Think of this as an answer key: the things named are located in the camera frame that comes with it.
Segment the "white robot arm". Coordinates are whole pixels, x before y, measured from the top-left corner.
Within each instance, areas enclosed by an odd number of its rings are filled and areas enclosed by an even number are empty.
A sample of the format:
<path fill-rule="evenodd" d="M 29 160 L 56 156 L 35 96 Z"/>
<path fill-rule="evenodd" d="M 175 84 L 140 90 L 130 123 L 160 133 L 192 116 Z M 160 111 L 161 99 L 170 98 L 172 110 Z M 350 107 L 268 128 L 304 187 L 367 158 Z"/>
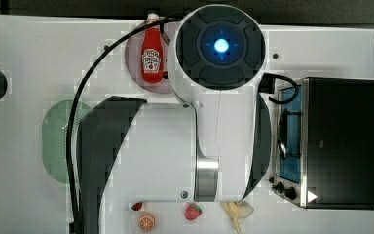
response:
<path fill-rule="evenodd" d="M 110 97 L 80 122 L 83 234 L 131 234 L 137 202 L 240 201 L 267 172 L 271 124 L 258 23 L 227 5 L 187 15 L 168 47 L 174 103 Z"/>

